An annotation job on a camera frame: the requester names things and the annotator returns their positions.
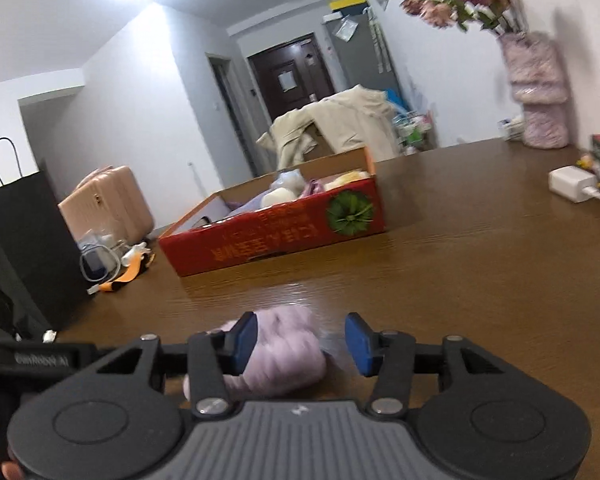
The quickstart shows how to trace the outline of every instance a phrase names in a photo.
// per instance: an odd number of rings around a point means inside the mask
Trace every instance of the gray textured grip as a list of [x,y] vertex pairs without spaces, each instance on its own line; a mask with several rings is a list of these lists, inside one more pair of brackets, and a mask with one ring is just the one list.
[[234,418],[196,426],[148,480],[450,480],[397,422],[352,401],[247,402]]

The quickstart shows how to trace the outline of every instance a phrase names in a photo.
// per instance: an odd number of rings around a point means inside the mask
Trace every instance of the circular plate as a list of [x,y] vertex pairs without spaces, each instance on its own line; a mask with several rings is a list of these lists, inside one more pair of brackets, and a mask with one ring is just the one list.
[[472,480],[550,480],[573,472],[590,427],[570,400],[530,378],[471,376],[432,397],[416,429],[432,458]]
[[129,376],[58,384],[13,416],[8,438],[24,467],[48,480],[122,480],[152,468],[182,436],[169,399]]

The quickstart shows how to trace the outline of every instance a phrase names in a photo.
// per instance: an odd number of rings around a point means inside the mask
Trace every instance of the hand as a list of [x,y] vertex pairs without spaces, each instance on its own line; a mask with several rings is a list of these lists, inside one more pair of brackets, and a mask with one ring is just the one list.
[[24,473],[18,464],[15,462],[4,462],[0,469],[6,480],[24,480]]

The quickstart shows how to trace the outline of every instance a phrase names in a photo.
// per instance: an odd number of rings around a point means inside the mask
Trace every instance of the bag handle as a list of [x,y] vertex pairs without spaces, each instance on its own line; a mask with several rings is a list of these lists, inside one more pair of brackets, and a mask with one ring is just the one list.
[[[18,172],[20,173],[20,178],[22,178],[23,177],[22,168],[20,167],[20,158],[18,157],[18,150],[16,150],[16,145],[13,143],[13,141],[9,137],[0,137],[0,141],[1,140],[8,140],[11,147],[13,148],[13,153],[16,156],[16,164],[18,165]],[[4,182],[2,181],[1,177],[0,177],[0,184],[2,186],[4,186]]]
[[78,191],[81,187],[86,186],[88,183],[90,183],[91,180],[96,178],[98,175],[107,173],[107,171],[111,171],[111,170],[113,170],[113,166],[107,166],[106,168],[100,168],[99,170],[92,171],[90,174],[88,174],[84,179],[82,179],[80,181],[80,183],[75,187],[74,191]]

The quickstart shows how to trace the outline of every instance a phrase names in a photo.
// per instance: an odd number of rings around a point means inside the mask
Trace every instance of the pink suitcase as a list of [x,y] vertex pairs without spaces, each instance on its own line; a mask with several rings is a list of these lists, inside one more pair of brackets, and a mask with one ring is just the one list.
[[76,241],[93,230],[137,244],[155,225],[138,182],[127,166],[94,171],[59,208]]

